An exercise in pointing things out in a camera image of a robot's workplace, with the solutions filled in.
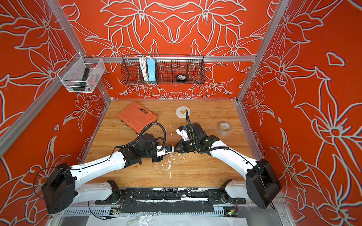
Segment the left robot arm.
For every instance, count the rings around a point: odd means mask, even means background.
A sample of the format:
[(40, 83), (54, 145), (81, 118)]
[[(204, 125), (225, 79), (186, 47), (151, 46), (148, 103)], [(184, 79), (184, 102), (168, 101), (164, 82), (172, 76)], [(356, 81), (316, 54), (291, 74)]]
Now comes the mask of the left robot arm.
[(85, 189), (84, 185), (112, 171), (141, 164), (144, 158), (160, 162), (174, 152), (174, 148), (165, 143), (159, 146), (159, 139), (146, 132), (151, 126), (152, 123), (148, 124), (134, 141), (116, 146), (111, 155), (80, 165), (62, 163), (52, 167), (52, 173), (41, 187), (47, 212), (55, 214), (77, 202), (110, 200), (116, 188), (110, 182), (92, 189)]

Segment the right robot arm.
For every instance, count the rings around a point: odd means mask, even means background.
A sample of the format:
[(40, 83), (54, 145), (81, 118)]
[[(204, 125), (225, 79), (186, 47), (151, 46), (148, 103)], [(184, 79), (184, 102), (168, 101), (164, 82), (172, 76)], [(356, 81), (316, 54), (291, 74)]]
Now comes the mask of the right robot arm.
[(272, 165), (264, 158), (256, 160), (247, 157), (227, 146), (218, 137), (207, 135), (199, 123), (191, 123), (189, 112), (185, 110), (186, 125), (177, 130), (183, 139), (174, 148), (178, 153), (208, 154), (229, 165), (246, 181), (231, 180), (224, 188), (232, 199), (249, 198), (256, 206), (266, 209), (273, 204), (274, 198), (282, 191), (282, 186)]

